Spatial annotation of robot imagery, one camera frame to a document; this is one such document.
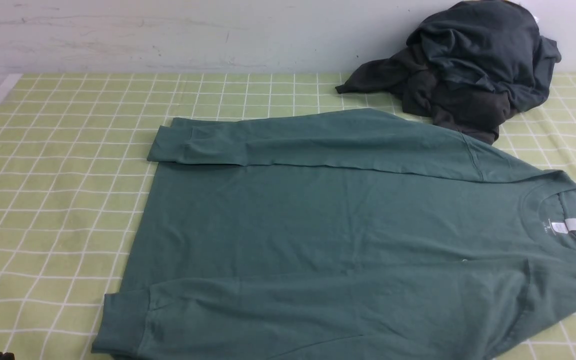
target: sleeve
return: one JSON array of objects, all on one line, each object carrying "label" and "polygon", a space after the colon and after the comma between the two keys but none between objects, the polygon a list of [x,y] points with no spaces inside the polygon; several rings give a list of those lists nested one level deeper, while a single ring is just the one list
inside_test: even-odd
[{"label": "sleeve", "polygon": [[481,182],[458,132],[361,109],[301,118],[161,127],[153,162],[341,167]]},{"label": "sleeve", "polygon": [[106,295],[93,351],[145,360],[489,359],[576,311],[576,272],[549,266],[492,259],[180,278]]},{"label": "sleeve", "polygon": [[576,264],[555,259],[531,261],[521,309],[515,325],[487,358],[509,351],[576,312]]}]

